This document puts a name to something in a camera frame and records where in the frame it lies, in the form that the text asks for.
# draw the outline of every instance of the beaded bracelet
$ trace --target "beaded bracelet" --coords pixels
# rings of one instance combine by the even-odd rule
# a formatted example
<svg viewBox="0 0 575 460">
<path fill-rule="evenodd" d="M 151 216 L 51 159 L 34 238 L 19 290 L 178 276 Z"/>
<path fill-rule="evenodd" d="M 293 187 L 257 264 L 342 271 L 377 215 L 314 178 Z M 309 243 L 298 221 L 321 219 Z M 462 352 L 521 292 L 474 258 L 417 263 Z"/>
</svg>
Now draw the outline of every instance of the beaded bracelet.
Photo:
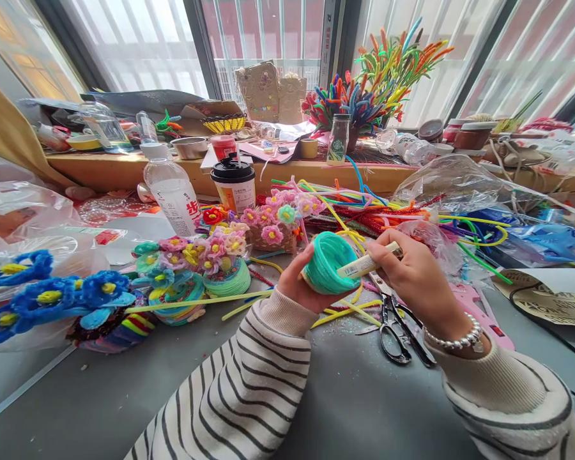
<svg viewBox="0 0 575 460">
<path fill-rule="evenodd" d="M 483 343 L 481 343 L 481 340 L 479 340 L 479 338 L 481 337 L 481 326 L 479 325 L 479 322 L 475 319 L 473 315 L 467 312 L 464 312 L 464 314 L 467 315 L 468 319 L 470 319 L 473 322 L 473 328 L 468 334 L 466 334 L 466 337 L 463 337 L 462 339 L 456 341 L 444 341 L 433 336 L 430 332 L 428 332 L 428 329 L 424 327 L 424 333 L 426 337 L 428 337 L 437 345 L 440 345 L 441 347 L 449 350 L 473 347 L 474 352 L 483 353 L 484 345 Z"/>
</svg>

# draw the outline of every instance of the black cup lid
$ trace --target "black cup lid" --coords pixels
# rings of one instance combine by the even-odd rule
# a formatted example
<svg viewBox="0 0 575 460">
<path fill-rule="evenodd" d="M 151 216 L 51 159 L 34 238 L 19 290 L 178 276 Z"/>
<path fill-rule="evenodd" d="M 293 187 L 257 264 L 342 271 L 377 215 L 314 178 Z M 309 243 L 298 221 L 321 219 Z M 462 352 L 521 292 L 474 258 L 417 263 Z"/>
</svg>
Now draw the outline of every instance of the black cup lid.
<svg viewBox="0 0 575 460">
<path fill-rule="evenodd" d="M 236 153 L 231 153 L 213 166 L 211 177 L 216 182 L 245 182 L 256 177 L 256 172 L 248 163 L 237 161 Z"/>
</svg>

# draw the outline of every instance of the gray table surface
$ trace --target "gray table surface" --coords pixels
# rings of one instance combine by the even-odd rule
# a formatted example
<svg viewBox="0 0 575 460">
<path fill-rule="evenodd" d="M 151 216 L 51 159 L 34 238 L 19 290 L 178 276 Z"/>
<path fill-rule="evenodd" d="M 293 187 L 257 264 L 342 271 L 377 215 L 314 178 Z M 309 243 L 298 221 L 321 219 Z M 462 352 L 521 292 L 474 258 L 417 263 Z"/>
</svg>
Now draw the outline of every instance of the gray table surface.
<svg viewBox="0 0 575 460">
<path fill-rule="evenodd" d="M 269 279 L 273 269 L 258 268 Z M 264 289 L 254 280 L 251 291 Z M 575 391 L 575 354 L 486 290 L 517 350 L 555 370 Z M 239 303 L 218 303 L 191 325 L 160 326 L 121 355 L 77 350 L 0 414 L 0 459 L 118 460 L 183 380 L 236 330 Z M 416 356 L 398 367 L 357 318 L 321 326 L 309 381 L 276 459 L 478 459 L 441 389 L 439 369 Z M 561 328 L 575 345 L 575 328 Z"/>
</svg>

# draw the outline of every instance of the striped sleeve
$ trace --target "striped sleeve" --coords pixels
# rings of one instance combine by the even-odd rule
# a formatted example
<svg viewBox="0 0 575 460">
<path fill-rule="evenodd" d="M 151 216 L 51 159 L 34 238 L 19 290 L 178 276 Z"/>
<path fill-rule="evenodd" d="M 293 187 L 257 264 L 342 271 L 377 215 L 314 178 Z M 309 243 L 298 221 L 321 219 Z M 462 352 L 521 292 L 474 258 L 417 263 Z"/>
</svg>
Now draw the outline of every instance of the striped sleeve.
<svg viewBox="0 0 575 460">
<path fill-rule="evenodd" d="M 307 382 L 318 315 L 276 291 L 181 384 L 126 456 L 261 459 L 286 436 Z"/>
<path fill-rule="evenodd" d="M 455 413 L 485 458 L 575 459 L 571 393 L 554 372 L 494 342 L 479 360 L 429 348 Z"/>
</svg>

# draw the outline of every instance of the metal bowl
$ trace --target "metal bowl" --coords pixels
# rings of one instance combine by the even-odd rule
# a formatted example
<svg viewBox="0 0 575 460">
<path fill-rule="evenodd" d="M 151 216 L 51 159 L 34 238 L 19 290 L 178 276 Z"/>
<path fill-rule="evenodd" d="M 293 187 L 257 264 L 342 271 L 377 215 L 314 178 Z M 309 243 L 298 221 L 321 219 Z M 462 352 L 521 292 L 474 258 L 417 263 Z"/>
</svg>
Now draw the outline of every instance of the metal bowl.
<svg viewBox="0 0 575 460">
<path fill-rule="evenodd" d="M 206 137 L 184 137 L 171 141 L 177 155 L 182 160 L 198 160 L 204 158 L 209 150 L 209 142 Z"/>
</svg>

